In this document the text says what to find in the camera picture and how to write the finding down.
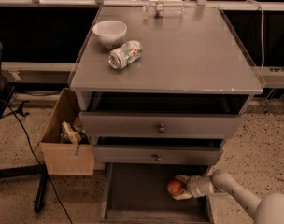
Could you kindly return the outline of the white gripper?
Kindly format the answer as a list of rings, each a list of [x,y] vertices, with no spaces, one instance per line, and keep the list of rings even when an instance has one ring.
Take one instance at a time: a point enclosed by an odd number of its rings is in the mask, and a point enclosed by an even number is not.
[[[186,184],[186,189],[181,189],[177,194],[173,195],[175,200],[188,200],[191,197],[198,198],[205,196],[200,190],[199,181],[202,179],[201,176],[193,175],[189,177],[187,175],[176,175],[175,179]]]

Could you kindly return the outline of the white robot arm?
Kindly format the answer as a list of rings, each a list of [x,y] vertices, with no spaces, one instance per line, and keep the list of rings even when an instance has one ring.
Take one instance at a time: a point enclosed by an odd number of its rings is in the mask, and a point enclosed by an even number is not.
[[[206,176],[177,175],[167,184],[167,190],[175,200],[230,195],[253,219],[254,224],[284,224],[284,194],[272,193],[259,198],[222,169]]]

